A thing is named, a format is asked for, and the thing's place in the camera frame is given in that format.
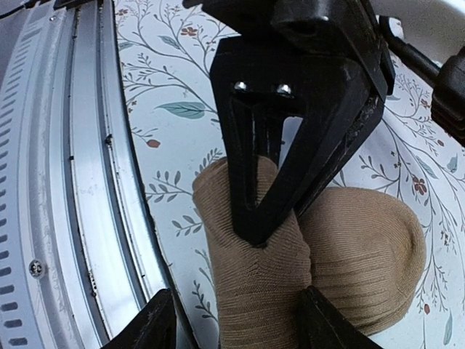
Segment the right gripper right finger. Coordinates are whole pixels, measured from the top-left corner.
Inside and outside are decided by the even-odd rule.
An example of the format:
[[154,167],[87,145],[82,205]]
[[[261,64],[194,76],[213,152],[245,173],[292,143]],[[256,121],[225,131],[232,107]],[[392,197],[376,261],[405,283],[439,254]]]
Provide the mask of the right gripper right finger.
[[379,349],[373,340],[356,330],[313,285],[302,290],[297,309],[300,348]]

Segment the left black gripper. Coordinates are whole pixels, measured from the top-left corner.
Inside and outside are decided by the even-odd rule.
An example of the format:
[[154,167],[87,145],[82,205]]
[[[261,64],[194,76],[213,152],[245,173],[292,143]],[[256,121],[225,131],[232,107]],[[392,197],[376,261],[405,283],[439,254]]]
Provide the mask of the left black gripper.
[[252,41],[327,59],[296,136],[296,214],[302,215],[381,121],[395,70],[369,1],[184,1]]

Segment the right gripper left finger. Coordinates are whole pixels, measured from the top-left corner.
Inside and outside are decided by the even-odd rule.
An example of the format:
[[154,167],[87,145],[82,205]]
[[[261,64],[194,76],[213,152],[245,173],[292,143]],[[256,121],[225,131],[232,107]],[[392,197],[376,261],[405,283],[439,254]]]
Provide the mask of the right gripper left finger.
[[196,340],[173,289],[159,290],[105,349],[195,348]]

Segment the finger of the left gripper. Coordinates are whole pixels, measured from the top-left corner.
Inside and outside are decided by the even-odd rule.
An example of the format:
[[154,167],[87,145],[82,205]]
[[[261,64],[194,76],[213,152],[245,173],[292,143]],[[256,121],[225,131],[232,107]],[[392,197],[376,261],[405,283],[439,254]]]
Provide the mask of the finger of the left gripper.
[[296,213],[296,136],[327,59],[279,42],[220,41],[210,77],[225,143],[234,231],[263,246]]

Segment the brown ribbed sock pair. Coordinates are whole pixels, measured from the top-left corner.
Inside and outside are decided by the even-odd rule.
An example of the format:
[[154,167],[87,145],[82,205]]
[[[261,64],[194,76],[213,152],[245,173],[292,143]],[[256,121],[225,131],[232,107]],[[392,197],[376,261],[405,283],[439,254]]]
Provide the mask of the brown ribbed sock pair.
[[302,217],[289,215],[264,246],[233,230],[226,159],[201,172],[193,200],[209,246],[223,348],[298,348],[299,295],[323,293],[364,335],[408,311],[423,273],[419,219],[375,190],[326,188]]

